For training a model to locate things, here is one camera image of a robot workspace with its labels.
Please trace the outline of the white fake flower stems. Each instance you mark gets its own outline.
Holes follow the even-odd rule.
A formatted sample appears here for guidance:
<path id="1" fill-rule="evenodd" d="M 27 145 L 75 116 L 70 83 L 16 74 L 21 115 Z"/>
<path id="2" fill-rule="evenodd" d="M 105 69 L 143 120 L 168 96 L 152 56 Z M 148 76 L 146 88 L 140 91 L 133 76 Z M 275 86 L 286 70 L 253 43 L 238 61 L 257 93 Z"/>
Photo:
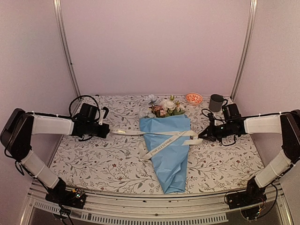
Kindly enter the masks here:
<path id="1" fill-rule="evenodd" d="M 159 111 L 161 117 L 170 117 L 182 115 L 185 113 L 184 107 L 179 101 L 175 100 L 175 96 L 171 95 L 168 99 L 160 102 L 161 109 Z"/>

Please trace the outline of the pink fake flower stems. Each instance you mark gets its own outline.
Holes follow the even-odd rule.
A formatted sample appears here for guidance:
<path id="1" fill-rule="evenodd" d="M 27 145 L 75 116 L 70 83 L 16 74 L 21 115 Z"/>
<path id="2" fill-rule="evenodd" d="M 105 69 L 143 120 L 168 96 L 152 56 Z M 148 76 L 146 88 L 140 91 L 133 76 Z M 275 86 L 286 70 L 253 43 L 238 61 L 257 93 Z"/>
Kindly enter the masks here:
<path id="1" fill-rule="evenodd" d="M 163 118 L 167 114 L 161 105 L 152 106 L 152 112 L 157 118 Z"/>

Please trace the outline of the pale blue fake flower stems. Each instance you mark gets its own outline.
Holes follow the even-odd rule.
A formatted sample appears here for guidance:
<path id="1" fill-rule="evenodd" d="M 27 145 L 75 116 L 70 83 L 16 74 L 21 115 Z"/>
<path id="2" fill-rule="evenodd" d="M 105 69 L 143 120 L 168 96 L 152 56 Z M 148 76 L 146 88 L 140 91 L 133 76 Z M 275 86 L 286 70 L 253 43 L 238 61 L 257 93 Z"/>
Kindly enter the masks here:
<path id="1" fill-rule="evenodd" d="M 155 113 L 154 113 L 154 106 L 157 101 L 157 98 L 155 97 L 154 94 L 150 94 L 144 97 L 144 100 L 148 103 L 149 109 L 145 113 L 144 118 L 154 118 Z"/>

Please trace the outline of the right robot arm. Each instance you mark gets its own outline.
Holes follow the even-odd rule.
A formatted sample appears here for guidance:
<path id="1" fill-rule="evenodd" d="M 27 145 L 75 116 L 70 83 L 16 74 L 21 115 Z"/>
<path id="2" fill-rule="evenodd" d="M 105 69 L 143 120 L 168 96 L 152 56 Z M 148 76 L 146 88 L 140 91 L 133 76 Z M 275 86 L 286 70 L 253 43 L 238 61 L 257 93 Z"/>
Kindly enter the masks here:
<path id="1" fill-rule="evenodd" d="M 286 174 L 300 159 L 300 111 L 241 116 L 236 104 L 222 107 L 223 124 L 216 125 L 213 113 L 199 138 L 219 141 L 228 136 L 251 135 L 265 168 L 247 183 L 242 200 L 253 204 L 273 181 Z"/>

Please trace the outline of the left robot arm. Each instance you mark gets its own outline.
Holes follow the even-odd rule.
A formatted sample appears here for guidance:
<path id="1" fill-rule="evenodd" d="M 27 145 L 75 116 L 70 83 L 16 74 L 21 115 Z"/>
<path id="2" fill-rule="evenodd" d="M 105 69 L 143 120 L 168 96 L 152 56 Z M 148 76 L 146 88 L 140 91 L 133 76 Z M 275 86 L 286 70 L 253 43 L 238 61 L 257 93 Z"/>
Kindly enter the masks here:
<path id="1" fill-rule="evenodd" d="M 38 112 L 26 112 L 21 108 L 13 110 L 1 134 L 0 142 L 9 158 L 20 164 L 21 168 L 39 180 L 59 203 L 70 199 L 66 183 L 59 178 L 33 150 L 37 138 L 45 135 L 74 136 L 80 141 L 92 137 L 106 138 L 110 132 L 109 125 L 103 122 L 109 110 L 99 109 L 84 103 L 79 113 L 74 116 L 62 116 Z"/>

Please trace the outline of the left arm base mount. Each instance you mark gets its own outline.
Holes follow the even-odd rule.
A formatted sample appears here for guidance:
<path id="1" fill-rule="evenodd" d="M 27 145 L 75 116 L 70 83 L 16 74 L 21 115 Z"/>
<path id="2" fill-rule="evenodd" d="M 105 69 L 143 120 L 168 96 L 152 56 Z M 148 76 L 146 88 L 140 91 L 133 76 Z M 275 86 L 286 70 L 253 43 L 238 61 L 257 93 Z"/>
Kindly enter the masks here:
<path id="1" fill-rule="evenodd" d="M 62 206 L 69 206 L 77 209 L 83 209 L 86 202 L 84 191 L 76 188 L 72 191 L 63 188 L 48 189 L 45 199 L 49 202 L 57 203 Z"/>

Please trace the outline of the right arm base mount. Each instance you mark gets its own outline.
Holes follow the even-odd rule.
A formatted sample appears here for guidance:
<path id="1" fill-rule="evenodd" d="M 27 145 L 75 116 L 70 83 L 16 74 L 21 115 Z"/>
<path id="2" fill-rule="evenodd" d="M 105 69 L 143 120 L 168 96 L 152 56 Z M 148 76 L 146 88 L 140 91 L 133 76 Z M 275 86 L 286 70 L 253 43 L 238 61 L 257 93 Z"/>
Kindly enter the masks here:
<path id="1" fill-rule="evenodd" d="M 256 205 L 252 208 L 243 209 L 241 215 L 246 220 L 256 220 L 261 215 L 266 204 L 265 189 L 253 189 L 244 191 L 229 191 L 224 196 L 224 202 L 229 209 L 242 208 L 246 206 Z"/>

